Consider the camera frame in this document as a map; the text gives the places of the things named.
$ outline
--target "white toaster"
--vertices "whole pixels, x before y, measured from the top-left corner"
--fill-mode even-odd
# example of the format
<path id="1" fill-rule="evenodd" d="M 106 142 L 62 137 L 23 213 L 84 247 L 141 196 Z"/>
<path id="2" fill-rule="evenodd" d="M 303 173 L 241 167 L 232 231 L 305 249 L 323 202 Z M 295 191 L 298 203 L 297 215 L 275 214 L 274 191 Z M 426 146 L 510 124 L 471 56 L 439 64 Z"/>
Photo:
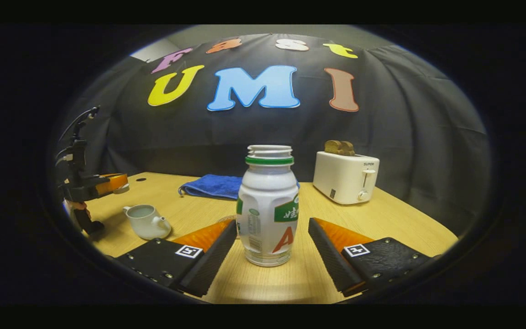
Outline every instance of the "white toaster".
<path id="1" fill-rule="evenodd" d="M 371 200 L 379 159 L 355 154 L 318 152 L 314 186 L 334 202 L 355 204 Z"/>

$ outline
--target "letter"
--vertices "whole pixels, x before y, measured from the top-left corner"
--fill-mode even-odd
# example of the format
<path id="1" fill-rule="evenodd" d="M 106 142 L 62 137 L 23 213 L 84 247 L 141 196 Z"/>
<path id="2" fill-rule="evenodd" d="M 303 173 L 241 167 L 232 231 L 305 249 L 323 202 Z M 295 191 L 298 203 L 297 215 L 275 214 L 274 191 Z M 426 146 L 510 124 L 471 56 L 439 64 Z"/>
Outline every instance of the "letter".
<path id="1" fill-rule="evenodd" d="M 207 50 L 206 53 L 207 54 L 212 54 L 212 53 L 215 53 L 215 52 L 219 52 L 221 50 L 235 48 L 235 47 L 238 47 L 240 45 L 242 45 L 240 39 L 227 40 L 227 41 L 215 44 L 214 46 L 212 46 L 212 48 Z"/>
<path id="2" fill-rule="evenodd" d="M 334 44 L 334 43 L 324 43 L 322 46 L 329 47 L 330 50 L 336 55 L 344 56 L 345 58 L 358 58 L 355 54 L 349 54 L 348 52 L 352 52 L 353 50 L 350 48 L 344 48 L 344 46 L 340 44 Z"/>
<path id="3" fill-rule="evenodd" d="M 184 54 L 192 51 L 192 48 L 186 48 L 184 50 L 178 50 L 177 52 L 171 53 L 163 58 L 163 61 L 157 65 L 157 67 L 152 71 L 152 74 L 155 72 L 167 69 L 170 64 L 179 60 Z"/>
<path id="4" fill-rule="evenodd" d="M 294 243 L 294 233 L 292 232 L 292 227 L 288 226 L 288 229 L 285 230 L 283 237 L 281 237 L 281 240 L 275 246 L 275 249 L 273 249 L 271 253 L 273 254 L 273 252 L 280 250 L 282 246 L 290 245 L 292 243 Z"/>
<path id="5" fill-rule="evenodd" d="M 257 95 L 265 88 L 265 97 L 259 105 L 269 108 L 294 108 L 300 105 L 294 96 L 292 74 L 297 71 L 293 66 L 272 65 L 263 71 L 256 79 L 240 67 L 221 69 L 215 73 L 219 77 L 215 99 L 206 107 L 209 111 L 224 111 L 234 107 L 230 99 L 231 91 L 237 96 L 242 106 L 249 107 Z"/>
<path id="6" fill-rule="evenodd" d="M 150 92 L 150 96 L 147 100 L 148 104 L 151 106 L 160 106 L 180 97 L 182 94 L 184 94 L 184 92 L 186 92 L 186 90 L 188 90 L 188 87 L 190 87 L 192 80 L 194 80 L 194 77 L 196 76 L 196 72 L 198 72 L 198 70 L 202 69 L 203 67 L 204 65 L 196 65 L 184 69 L 184 71 L 182 71 L 182 80 L 180 81 L 178 87 L 167 94 L 164 94 L 163 90 L 165 90 L 165 87 L 168 85 L 170 79 L 175 77 L 177 73 L 170 73 L 157 79 L 155 81 L 154 88 L 152 89 L 152 92 Z"/>
<path id="7" fill-rule="evenodd" d="M 352 93 L 352 74 L 327 67 L 326 73 L 332 76 L 332 86 L 334 86 L 334 98 L 330 100 L 330 106 L 336 110 L 357 112 L 358 104 L 354 101 Z"/>
<path id="8" fill-rule="evenodd" d="M 280 49 L 299 50 L 300 52 L 309 50 L 309 48 L 305 45 L 305 42 L 301 40 L 279 39 L 277 40 L 275 46 Z"/>

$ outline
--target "wooden table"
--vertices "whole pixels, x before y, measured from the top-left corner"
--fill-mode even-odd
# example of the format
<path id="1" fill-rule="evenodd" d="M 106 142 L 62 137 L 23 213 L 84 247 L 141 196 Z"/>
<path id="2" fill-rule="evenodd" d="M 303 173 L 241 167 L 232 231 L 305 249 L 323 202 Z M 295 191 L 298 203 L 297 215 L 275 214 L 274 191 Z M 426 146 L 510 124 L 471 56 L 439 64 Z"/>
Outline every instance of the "wooden table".
<path id="1" fill-rule="evenodd" d="M 181 185 L 196 179 L 141 173 L 129 177 L 129 191 L 87 202 L 93 220 L 106 227 L 105 235 L 94 245 L 100 252 L 117 257 L 146 242 L 133 232 L 123 214 L 124 206 L 155 206 L 173 227 L 167 240 L 236 214 L 236 201 L 178 194 Z M 292 258 L 277 267 L 253 265 L 246 260 L 237 239 L 202 300 L 225 304 L 326 304 L 344 300 L 307 232 L 310 217 L 325 219 L 373 239 L 392 237 L 427 256 L 442 254 L 457 241 L 446 227 L 380 189 L 374 190 L 369 202 L 342 206 L 321 194 L 312 183 L 300 185 L 300 213 Z"/>

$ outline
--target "bottle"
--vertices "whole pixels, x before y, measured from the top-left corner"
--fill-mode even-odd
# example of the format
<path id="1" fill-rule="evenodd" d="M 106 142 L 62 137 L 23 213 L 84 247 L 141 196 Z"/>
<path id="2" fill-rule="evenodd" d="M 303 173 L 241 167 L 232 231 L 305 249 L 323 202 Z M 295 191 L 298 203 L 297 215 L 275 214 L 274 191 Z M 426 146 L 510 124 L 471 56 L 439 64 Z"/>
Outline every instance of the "bottle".
<path id="1" fill-rule="evenodd" d="M 278 266 L 291 257 L 298 226 L 299 188 L 292 148 L 251 145 L 237 200 L 237 230 L 245 256 L 259 266 Z"/>

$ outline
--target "blue towel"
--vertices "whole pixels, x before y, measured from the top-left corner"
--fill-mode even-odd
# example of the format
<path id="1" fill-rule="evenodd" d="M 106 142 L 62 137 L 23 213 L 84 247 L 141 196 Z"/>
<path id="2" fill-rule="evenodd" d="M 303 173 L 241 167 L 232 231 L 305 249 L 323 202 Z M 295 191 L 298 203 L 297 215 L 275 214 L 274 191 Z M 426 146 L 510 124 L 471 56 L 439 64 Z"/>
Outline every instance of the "blue towel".
<path id="1" fill-rule="evenodd" d="M 241 187 L 242 177 L 205 175 L 195 181 L 190 181 L 178 189 L 191 196 L 203 196 L 205 198 L 229 198 L 238 199 L 238 189 Z"/>

